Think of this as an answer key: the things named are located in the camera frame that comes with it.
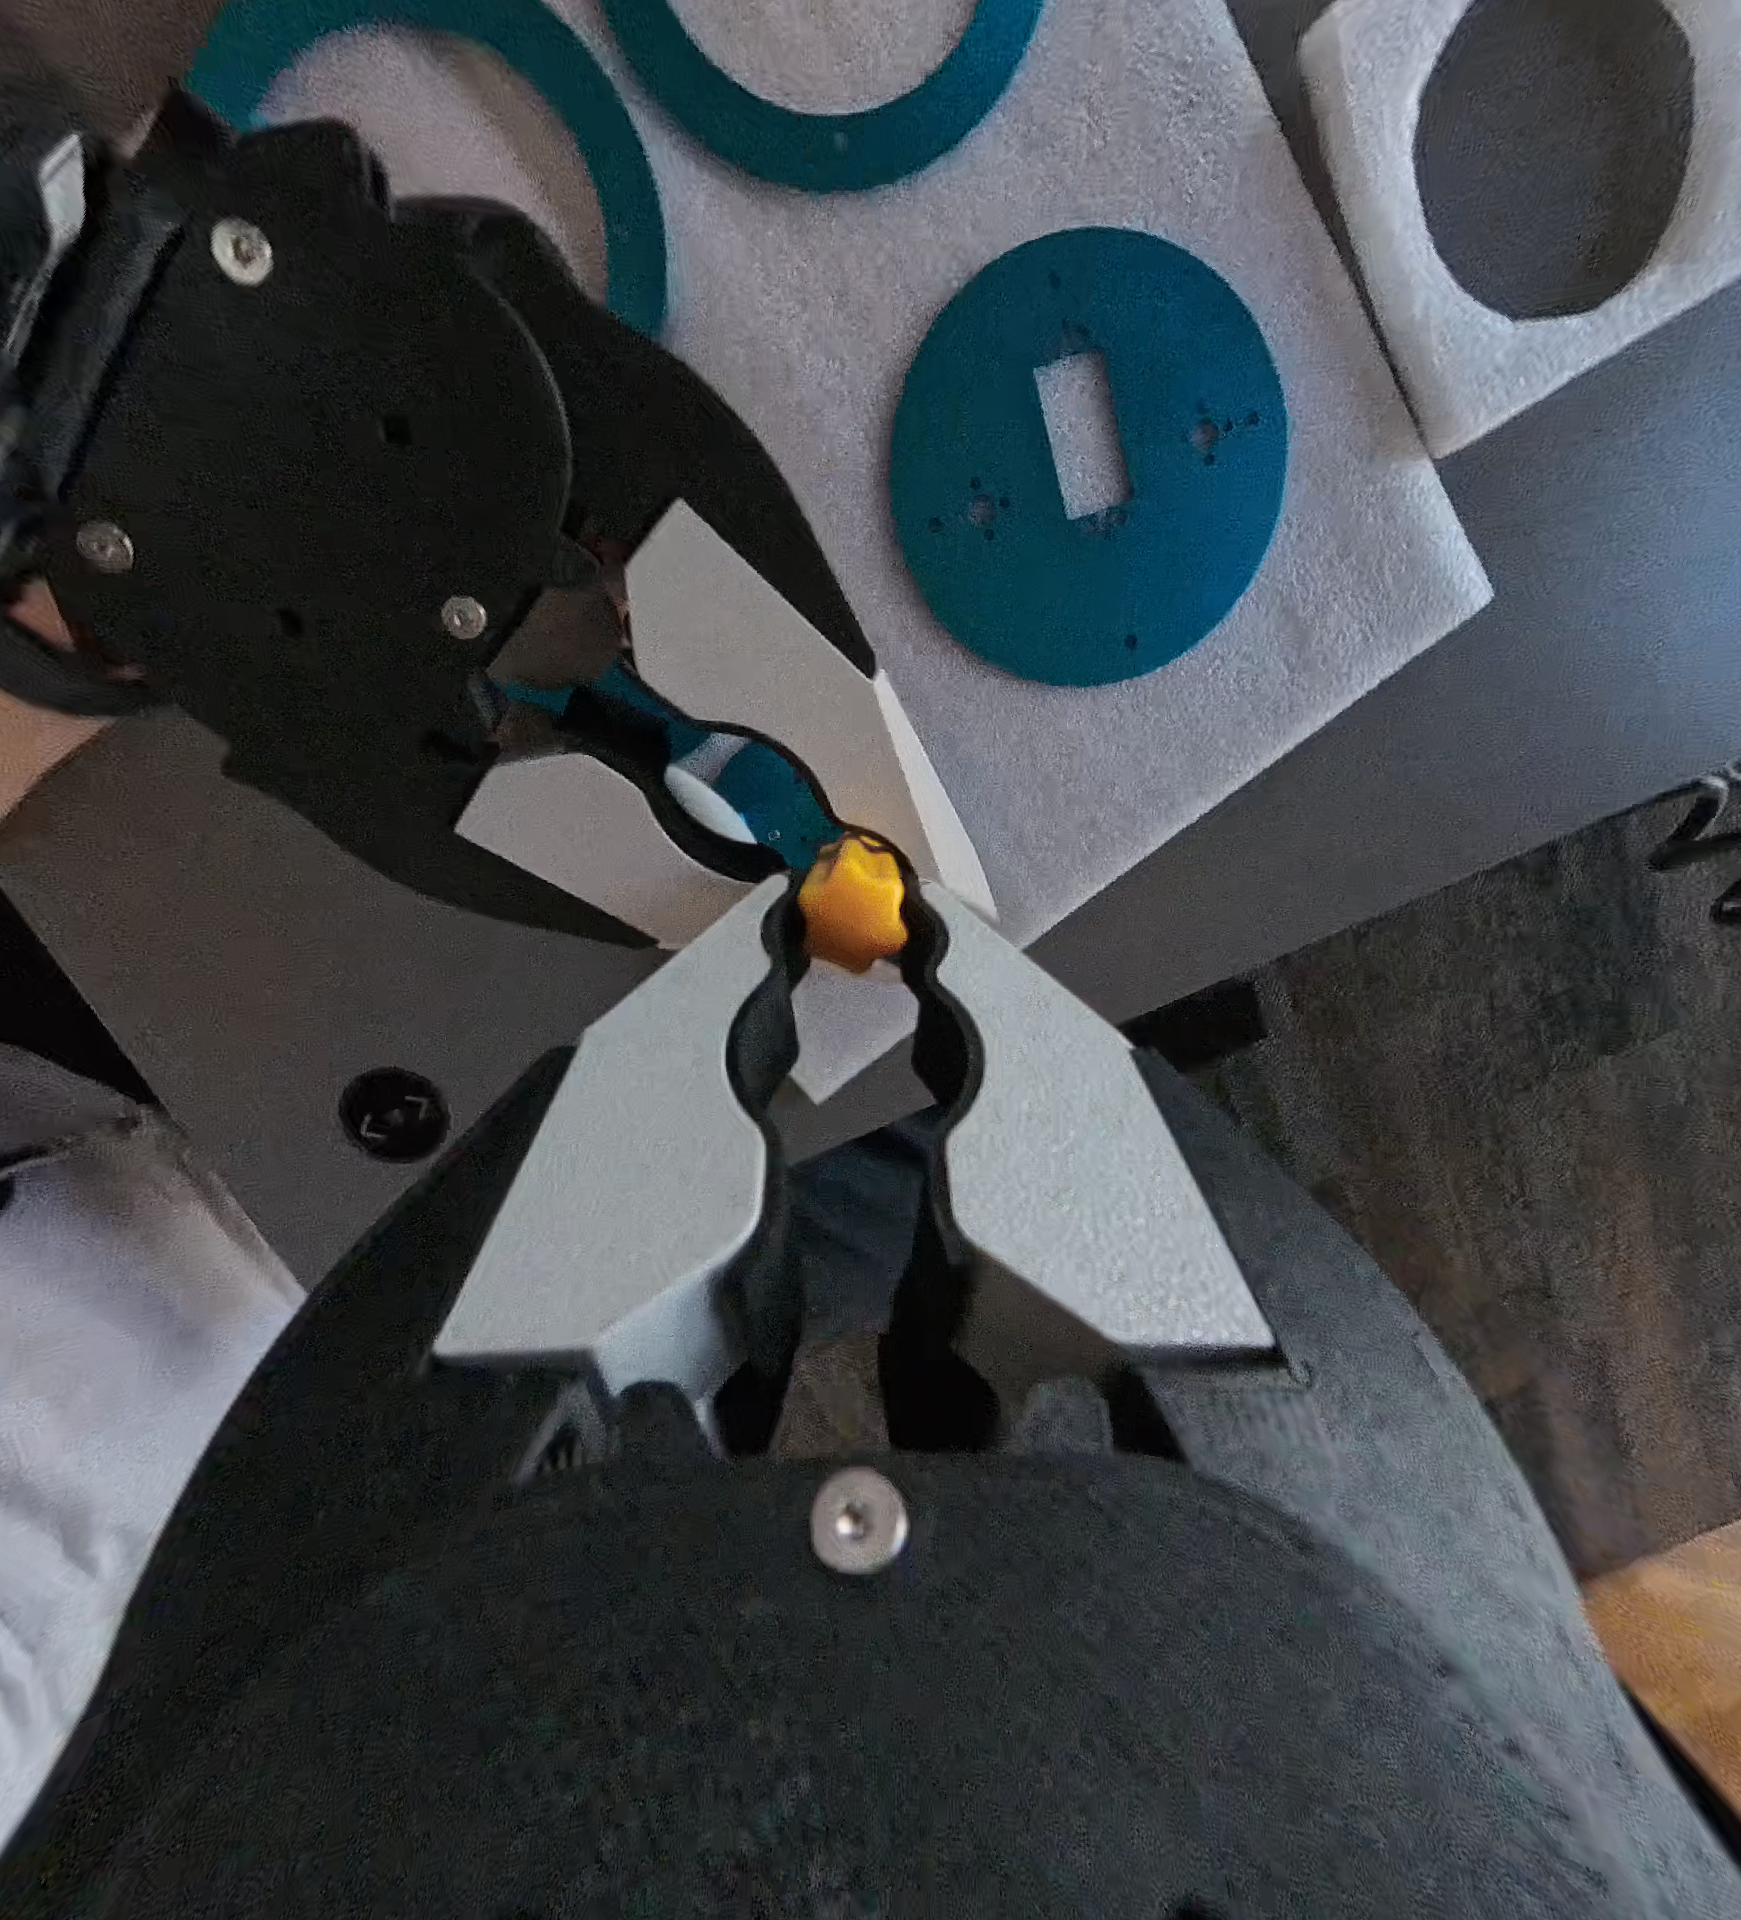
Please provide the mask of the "blue disc with rectangular cutout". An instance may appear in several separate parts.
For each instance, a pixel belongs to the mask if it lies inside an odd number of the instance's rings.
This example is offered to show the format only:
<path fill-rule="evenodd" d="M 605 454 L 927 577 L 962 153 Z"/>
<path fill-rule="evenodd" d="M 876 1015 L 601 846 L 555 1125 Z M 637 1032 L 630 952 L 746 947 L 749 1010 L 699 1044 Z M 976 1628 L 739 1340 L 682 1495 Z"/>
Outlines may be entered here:
<path fill-rule="evenodd" d="M 1002 253 L 925 328 L 887 489 L 905 566 L 970 655 L 1119 684 L 1240 601 L 1286 503 L 1288 412 L 1248 304 L 1122 226 Z"/>

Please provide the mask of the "yellow handled screwdriver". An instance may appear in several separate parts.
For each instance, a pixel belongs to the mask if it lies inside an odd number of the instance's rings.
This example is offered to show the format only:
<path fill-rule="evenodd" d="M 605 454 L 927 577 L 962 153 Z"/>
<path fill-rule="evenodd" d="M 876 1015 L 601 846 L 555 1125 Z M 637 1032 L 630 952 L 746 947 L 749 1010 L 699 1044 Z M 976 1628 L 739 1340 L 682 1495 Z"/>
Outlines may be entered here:
<path fill-rule="evenodd" d="M 837 835 L 795 888 L 803 952 L 855 976 L 896 959 L 906 944 L 905 893 L 893 846 L 863 830 Z"/>

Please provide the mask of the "white foam sheet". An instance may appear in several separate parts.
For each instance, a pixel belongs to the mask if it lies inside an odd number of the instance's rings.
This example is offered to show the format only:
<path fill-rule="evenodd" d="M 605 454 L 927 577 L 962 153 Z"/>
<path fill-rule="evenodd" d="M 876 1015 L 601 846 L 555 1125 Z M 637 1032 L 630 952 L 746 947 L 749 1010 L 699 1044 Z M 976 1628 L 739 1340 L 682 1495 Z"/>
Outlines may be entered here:
<path fill-rule="evenodd" d="M 325 37 L 484 45 L 590 165 L 608 297 L 759 433 L 1025 947 L 1490 601 L 1226 4 L 972 4 L 906 88 L 795 99 L 770 4 L 224 4 L 188 67 L 252 126 Z M 1248 304 L 1288 412 L 1286 503 L 1229 617 L 1156 671 L 1022 681 L 934 617 L 887 466 L 947 300 L 1029 240 L 1122 226 Z"/>

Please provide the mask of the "black round desk grommet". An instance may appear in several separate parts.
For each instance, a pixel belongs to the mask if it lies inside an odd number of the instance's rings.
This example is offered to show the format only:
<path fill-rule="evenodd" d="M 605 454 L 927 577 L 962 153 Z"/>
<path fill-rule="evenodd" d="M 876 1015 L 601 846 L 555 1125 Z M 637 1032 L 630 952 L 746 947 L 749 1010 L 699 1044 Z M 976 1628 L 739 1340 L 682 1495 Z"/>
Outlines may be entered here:
<path fill-rule="evenodd" d="M 421 1165 L 450 1138 L 444 1092 L 412 1068 L 369 1068 L 340 1092 L 341 1135 L 379 1165 Z"/>

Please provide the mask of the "black wristband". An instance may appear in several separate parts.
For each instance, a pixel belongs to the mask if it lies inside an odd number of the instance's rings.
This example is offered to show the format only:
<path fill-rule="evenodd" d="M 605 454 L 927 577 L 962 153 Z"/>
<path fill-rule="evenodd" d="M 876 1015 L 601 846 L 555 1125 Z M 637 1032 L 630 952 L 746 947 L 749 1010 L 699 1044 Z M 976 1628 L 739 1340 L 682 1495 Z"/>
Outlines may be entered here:
<path fill-rule="evenodd" d="M 4 697 L 92 722 L 157 712 L 169 705 L 157 688 L 119 677 L 107 667 L 107 660 L 89 660 L 75 647 L 50 641 L 10 613 L 0 613 L 0 692 Z"/>

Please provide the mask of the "dark pants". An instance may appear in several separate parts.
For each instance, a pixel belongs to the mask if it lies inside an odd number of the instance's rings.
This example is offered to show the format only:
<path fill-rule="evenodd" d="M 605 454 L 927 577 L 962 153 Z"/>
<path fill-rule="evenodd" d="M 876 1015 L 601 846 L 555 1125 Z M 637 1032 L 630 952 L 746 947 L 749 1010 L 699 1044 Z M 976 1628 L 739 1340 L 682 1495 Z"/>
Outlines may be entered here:
<path fill-rule="evenodd" d="M 905 1276 L 943 1117 L 925 1106 L 785 1169 L 785 1255 L 803 1282 L 796 1356 L 912 1317 Z"/>

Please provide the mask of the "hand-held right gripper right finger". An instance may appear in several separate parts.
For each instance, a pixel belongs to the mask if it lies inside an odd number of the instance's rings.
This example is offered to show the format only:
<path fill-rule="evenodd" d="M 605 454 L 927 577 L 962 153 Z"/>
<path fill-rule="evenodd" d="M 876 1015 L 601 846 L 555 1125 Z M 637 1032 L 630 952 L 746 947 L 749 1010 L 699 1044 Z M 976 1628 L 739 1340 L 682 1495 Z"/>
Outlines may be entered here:
<path fill-rule="evenodd" d="M 1256 1294 L 1122 1032 L 935 880 L 905 900 L 912 1068 L 938 1111 L 887 1319 L 887 1431 L 996 1449 L 1081 1381 L 1277 1363 Z"/>

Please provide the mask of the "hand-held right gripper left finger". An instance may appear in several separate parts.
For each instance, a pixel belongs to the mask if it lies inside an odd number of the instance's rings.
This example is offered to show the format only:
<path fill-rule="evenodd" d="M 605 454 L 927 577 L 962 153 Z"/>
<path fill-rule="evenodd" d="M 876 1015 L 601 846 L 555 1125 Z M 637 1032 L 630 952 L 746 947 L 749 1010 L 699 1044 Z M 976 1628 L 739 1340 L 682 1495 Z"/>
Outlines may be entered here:
<path fill-rule="evenodd" d="M 593 1021 L 433 1359 L 671 1386 L 717 1449 L 774 1444 L 804 1322 L 770 1117 L 800 1059 L 803 930 L 792 879 L 767 875 Z"/>

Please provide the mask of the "white foam frame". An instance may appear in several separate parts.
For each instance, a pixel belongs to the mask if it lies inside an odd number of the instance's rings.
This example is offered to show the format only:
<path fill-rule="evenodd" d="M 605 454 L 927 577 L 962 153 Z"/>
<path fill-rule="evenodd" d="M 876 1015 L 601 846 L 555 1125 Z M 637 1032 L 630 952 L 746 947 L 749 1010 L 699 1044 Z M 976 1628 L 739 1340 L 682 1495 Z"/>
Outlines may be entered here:
<path fill-rule="evenodd" d="M 1741 278 L 1741 3 L 1338 3 L 1298 74 L 1436 460 Z"/>

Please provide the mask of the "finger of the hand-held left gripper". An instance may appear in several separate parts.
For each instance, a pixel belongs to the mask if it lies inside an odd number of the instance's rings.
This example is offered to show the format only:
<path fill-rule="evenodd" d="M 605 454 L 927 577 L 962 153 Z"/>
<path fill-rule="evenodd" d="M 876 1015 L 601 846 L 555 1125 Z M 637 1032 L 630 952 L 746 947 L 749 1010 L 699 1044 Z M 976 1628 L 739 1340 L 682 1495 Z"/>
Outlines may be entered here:
<path fill-rule="evenodd" d="M 880 667 L 860 671 L 676 500 L 625 562 L 634 673 L 693 722 L 795 759 L 830 817 L 996 915 L 976 844 Z"/>
<path fill-rule="evenodd" d="M 671 766 L 641 783 L 640 769 L 586 752 L 503 758 L 454 834 L 658 947 L 691 944 L 785 869 L 696 773 Z"/>

